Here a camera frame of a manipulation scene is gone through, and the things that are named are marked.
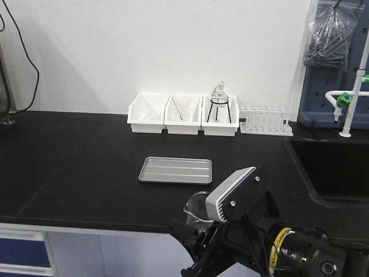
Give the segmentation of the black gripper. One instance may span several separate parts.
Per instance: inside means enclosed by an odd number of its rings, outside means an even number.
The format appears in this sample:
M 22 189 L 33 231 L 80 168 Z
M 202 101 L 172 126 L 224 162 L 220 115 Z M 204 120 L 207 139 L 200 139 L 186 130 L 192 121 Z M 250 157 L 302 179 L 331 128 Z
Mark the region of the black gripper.
M 270 275 L 270 233 L 280 213 L 269 192 L 268 172 L 256 167 L 226 199 L 226 222 L 214 221 L 198 231 L 177 219 L 168 222 L 170 235 L 188 252 L 194 263 L 182 276 L 219 276 L 236 263 Z

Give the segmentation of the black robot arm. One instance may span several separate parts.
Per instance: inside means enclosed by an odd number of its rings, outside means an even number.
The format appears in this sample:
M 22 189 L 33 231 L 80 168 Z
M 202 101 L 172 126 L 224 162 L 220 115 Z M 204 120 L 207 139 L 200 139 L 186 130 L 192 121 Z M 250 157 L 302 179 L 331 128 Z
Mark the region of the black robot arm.
M 264 167 L 236 170 L 206 197 L 205 211 L 211 225 L 204 231 L 168 223 L 193 260 L 182 276 L 218 276 L 236 263 L 261 276 L 368 275 L 368 250 L 283 223 Z

